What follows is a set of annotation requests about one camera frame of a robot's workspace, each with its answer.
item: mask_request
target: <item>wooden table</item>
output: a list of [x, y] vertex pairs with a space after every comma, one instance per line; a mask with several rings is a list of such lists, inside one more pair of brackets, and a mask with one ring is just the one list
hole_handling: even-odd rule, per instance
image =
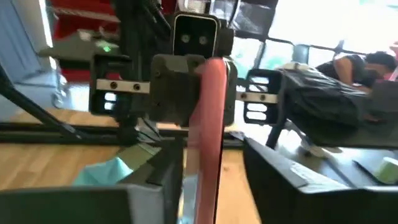
[[[70, 124], [116, 125], [112, 118], [87, 112], [49, 111]], [[38, 122], [27, 113], [15, 116], [13, 121]], [[116, 146], [0, 144], [0, 189], [70, 185], [84, 166], [107, 161], [118, 149]], [[260, 223], [246, 180], [242, 151], [223, 152], [216, 223]]]

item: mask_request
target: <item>black cable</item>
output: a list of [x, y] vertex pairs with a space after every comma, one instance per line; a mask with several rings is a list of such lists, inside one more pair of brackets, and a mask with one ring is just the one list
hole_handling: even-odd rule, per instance
[[152, 125], [150, 125], [149, 122], [148, 122], [145, 118], [143, 118], [142, 120], [143, 120], [144, 124], [145, 124], [153, 133], [155, 133], [156, 136], [157, 136], [158, 138], [162, 138], [162, 136], [159, 134], [159, 132], [158, 132]]
[[241, 0], [235, 0], [234, 6], [233, 6], [232, 12], [231, 12], [231, 17], [229, 18], [229, 21], [228, 21], [228, 26], [227, 26], [228, 28], [231, 28], [233, 21], [238, 16], [240, 5], [241, 5]]
[[160, 141], [160, 139], [155, 139], [155, 138], [151, 137], [149, 134], [144, 133], [144, 132], [142, 132], [142, 131], [138, 131], [138, 133], [139, 133], [139, 134], [142, 134], [143, 136], [149, 138], [150, 140], [152, 140], [152, 141], [154, 141], [154, 142], [159, 142], [159, 141]]

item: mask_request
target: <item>white wall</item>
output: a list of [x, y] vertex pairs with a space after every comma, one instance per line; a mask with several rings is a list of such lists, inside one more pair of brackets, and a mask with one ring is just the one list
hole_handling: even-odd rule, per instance
[[[36, 52], [48, 47], [45, 38], [45, 29], [40, 10], [40, 0], [12, 0], [19, 17], [25, 27], [25, 30], [32, 42]], [[50, 70], [51, 64], [49, 58], [41, 58], [40, 62], [44, 70]]]

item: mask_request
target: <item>person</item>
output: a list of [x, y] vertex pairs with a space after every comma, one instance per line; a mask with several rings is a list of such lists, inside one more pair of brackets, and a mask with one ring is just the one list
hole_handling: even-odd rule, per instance
[[365, 58], [359, 55], [341, 57], [323, 63], [316, 69], [330, 78], [369, 93], [376, 80], [384, 79], [384, 75], [393, 72], [396, 67], [395, 57], [378, 51], [367, 54]]

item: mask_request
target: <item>light blue fabric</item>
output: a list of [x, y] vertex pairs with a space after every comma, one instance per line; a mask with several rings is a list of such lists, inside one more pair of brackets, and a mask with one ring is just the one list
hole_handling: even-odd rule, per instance
[[73, 182], [79, 185], [113, 185], [133, 172], [119, 157], [86, 166]]

